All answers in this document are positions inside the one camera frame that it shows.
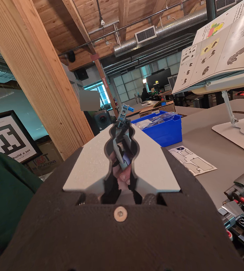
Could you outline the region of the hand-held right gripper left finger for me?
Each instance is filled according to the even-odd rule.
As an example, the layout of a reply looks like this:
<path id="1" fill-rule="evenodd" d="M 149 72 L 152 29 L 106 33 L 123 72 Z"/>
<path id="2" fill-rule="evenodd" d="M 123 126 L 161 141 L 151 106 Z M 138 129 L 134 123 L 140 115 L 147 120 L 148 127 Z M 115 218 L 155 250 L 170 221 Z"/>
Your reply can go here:
<path id="1" fill-rule="evenodd" d="M 116 127 L 111 124 L 83 146 L 63 191 L 104 194 L 104 182 L 112 171 L 110 155 L 115 135 Z"/>

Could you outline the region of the person's left hand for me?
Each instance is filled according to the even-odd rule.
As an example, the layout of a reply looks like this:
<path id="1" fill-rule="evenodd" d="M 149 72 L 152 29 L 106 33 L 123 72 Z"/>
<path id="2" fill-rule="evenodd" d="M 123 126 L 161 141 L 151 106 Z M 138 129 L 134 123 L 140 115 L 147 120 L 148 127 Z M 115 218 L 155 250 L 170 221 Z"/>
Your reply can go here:
<path id="1" fill-rule="evenodd" d="M 127 167 L 119 174 L 117 181 L 120 189 L 124 189 L 127 185 L 130 185 L 130 174 L 131 167 Z"/>

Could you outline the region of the large black monitor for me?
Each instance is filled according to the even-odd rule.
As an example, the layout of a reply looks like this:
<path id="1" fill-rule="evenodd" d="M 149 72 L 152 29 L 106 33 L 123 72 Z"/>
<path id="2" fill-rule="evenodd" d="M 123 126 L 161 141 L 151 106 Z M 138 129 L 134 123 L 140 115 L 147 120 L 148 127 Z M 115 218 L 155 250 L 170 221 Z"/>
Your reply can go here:
<path id="1" fill-rule="evenodd" d="M 169 85 L 168 78 L 171 77 L 171 69 L 162 69 L 155 73 L 153 73 L 150 76 L 146 77 L 146 82 L 148 85 L 149 91 L 151 91 L 152 88 L 155 88 L 156 90 L 162 89 L 165 86 Z"/>

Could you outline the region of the brown cardboard box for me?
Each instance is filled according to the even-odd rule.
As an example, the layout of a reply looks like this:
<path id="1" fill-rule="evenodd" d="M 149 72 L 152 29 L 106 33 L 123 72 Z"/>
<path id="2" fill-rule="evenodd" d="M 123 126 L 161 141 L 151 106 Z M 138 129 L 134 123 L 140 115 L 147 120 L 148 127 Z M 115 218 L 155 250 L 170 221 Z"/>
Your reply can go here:
<path id="1" fill-rule="evenodd" d="M 141 110 L 139 115 L 140 117 L 144 117 L 150 115 L 152 113 L 159 114 L 160 111 L 164 112 L 176 112 L 174 102 L 173 101 L 159 101 L 153 107 L 146 107 Z"/>

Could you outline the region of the white book stand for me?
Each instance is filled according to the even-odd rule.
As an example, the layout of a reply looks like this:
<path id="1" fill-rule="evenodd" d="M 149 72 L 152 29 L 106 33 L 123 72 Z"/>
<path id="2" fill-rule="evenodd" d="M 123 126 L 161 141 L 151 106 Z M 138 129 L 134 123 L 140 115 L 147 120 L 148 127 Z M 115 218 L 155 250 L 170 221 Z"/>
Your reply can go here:
<path id="1" fill-rule="evenodd" d="M 229 122 L 215 125 L 212 130 L 244 149 L 244 119 L 238 120 L 234 116 L 227 93 L 230 89 L 241 87 L 244 87 L 244 73 L 218 80 L 209 80 L 204 86 L 193 89 L 192 92 L 195 94 L 209 94 L 221 91 Z"/>

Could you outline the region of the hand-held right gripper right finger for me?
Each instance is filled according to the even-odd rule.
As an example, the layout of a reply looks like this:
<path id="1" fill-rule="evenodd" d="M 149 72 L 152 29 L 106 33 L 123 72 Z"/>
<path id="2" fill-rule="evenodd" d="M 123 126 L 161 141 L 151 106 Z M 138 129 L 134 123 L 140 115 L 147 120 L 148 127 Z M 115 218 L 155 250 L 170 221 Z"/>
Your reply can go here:
<path id="1" fill-rule="evenodd" d="M 161 146 L 134 124 L 130 124 L 129 138 L 132 177 L 130 185 L 139 194 L 179 192 L 181 190 Z"/>

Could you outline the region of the person's left forearm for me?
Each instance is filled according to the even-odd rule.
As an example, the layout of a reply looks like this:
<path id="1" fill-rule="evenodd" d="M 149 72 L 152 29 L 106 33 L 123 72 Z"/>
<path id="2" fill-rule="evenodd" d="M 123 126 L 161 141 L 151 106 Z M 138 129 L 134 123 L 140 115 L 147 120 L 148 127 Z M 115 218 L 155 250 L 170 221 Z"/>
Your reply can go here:
<path id="1" fill-rule="evenodd" d="M 42 184 L 43 181 L 24 165 L 0 152 L 0 256 Z"/>

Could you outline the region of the white sticker sheet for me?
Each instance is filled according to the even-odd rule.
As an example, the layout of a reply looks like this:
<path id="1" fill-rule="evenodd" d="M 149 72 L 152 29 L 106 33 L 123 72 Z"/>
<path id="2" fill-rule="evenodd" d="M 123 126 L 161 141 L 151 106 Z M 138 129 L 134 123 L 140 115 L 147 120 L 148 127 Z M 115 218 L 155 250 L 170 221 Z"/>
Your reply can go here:
<path id="1" fill-rule="evenodd" d="M 169 152 L 194 176 L 217 169 L 215 166 L 205 161 L 185 146 L 172 148 Z"/>

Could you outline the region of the clear plastic bags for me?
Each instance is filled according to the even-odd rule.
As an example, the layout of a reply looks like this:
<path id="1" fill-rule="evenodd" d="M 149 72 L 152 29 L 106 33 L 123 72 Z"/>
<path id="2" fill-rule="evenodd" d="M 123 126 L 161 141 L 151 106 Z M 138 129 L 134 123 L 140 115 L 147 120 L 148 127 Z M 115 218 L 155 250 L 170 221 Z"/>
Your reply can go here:
<path id="1" fill-rule="evenodd" d="M 147 128 L 151 128 L 153 126 L 156 126 L 158 124 L 164 123 L 168 120 L 174 119 L 174 117 L 177 117 L 178 115 L 174 112 L 166 112 L 163 114 L 160 114 L 159 116 L 152 117 L 150 119 L 146 119 L 143 121 L 139 121 L 135 124 L 140 130 L 144 130 Z"/>

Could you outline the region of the lego technic car model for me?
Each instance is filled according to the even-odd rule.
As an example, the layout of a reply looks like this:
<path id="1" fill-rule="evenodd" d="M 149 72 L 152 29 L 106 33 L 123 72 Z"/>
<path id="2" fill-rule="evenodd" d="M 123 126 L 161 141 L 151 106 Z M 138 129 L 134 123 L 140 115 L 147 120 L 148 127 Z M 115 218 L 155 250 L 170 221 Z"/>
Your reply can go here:
<path id="1" fill-rule="evenodd" d="M 218 212 L 229 239 L 244 259 L 244 173 L 224 194 L 227 199 Z"/>

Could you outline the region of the small lego technic piece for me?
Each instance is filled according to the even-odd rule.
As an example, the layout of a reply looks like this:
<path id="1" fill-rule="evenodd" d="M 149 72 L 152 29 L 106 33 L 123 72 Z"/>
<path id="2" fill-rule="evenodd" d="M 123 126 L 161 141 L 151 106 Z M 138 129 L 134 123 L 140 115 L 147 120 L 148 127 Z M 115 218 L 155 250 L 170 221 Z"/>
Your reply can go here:
<path id="1" fill-rule="evenodd" d="M 129 124 L 130 124 L 130 120 L 126 118 L 128 111 L 134 112 L 134 108 L 123 103 L 121 106 L 121 110 L 118 115 L 117 121 L 116 121 L 116 128 L 125 129 L 125 130 L 128 129 Z"/>

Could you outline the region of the white vent grille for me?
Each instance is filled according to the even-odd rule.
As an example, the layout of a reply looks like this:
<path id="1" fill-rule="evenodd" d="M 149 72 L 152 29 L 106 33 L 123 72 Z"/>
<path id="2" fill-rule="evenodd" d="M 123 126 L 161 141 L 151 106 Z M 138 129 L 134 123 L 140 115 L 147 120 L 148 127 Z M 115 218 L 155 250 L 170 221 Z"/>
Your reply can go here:
<path id="1" fill-rule="evenodd" d="M 148 40 L 154 39 L 157 37 L 155 26 L 150 26 L 144 30 L 141 30 L 139 32 L 136 32 L 135 39 L 137 44 L 141 44 L 143 42 L 146 42 Z"/>

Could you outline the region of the wooden post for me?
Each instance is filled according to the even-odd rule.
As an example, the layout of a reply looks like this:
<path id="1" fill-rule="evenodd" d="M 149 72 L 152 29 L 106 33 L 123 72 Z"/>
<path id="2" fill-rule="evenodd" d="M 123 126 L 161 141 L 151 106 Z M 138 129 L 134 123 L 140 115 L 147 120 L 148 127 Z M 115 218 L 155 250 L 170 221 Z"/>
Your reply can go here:
<path id="1" fill-rule="evenodd" d="M 63 160 L 94 137 L 32 1 L 0 1 L 0 53 Z"/>
<path id="2" fill-rule="evenodd" d="M 105 77 L 105 78 L 106 78 L 105 73 L 104 73 L 104 71 L 103 71 L 103 69 L 102 69 L 100 60 L 99 60 L 99 59 L 95 59 L 94 62 L 95 62 L 95 65 L 96 65 L 96 67 L 97 67 L 97 70 L 98 70 L 98 72 L 99 72 L 100 77 L 101 77 L 101 78 L 102 78 L 102 77 Z M 109 100 L 110 100 L 112 109 L 113 109 L 113 111 L 114 111 L 114 115 L 115 115 L 115 117 L 118 117 L 118 112 L 117 112 L 117 110 L 116 110 L 116 105 L 115 105 L 115 103 L 114 103 L 113 96 L 112 96 L 112 93 L 111 93 L 111 91 L 110 91 L 110 87 L 109 87 L 108 89 L 106 89 L 106 91 L 107 91 L 107 94 L 108 94 L 108 97 L 109 97 Z"/>

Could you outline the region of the blue plastic bin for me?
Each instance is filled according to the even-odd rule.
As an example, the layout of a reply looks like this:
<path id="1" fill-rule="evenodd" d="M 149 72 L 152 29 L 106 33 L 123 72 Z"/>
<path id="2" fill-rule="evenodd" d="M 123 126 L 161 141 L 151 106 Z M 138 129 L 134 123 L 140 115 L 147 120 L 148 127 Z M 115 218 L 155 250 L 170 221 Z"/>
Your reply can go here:
<path id="1" fill-rule="evenodd" d="M 135 125 L 139 121 L 150 119 L 163 113 L 166 112 L 160 111 L 159 114 L 152 113 L 150 115 L 133 120 L 131 123 Z M 172 144 L 179 143 L 182 141 L 182 122 L 181 115 L 177 115 L 178 116 L 174 117 L 172 120 L 168 120 L 164 123 L 144 129 L 142 131 L 155 142 L 157 142 L 161 147 L 168 147 Z"/>

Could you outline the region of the open lego instruction booklet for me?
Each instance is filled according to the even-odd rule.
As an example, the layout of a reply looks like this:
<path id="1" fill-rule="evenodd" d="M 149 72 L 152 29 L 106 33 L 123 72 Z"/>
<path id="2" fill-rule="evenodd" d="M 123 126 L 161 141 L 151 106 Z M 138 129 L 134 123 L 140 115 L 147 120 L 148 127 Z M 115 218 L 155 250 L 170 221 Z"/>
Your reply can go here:
<path id="1" fill-rule="evenodd" d="M 197 31 L 193 45 L 182 51 L 172 93 L 240 73 L 244 73 L 244 1 Z"/>

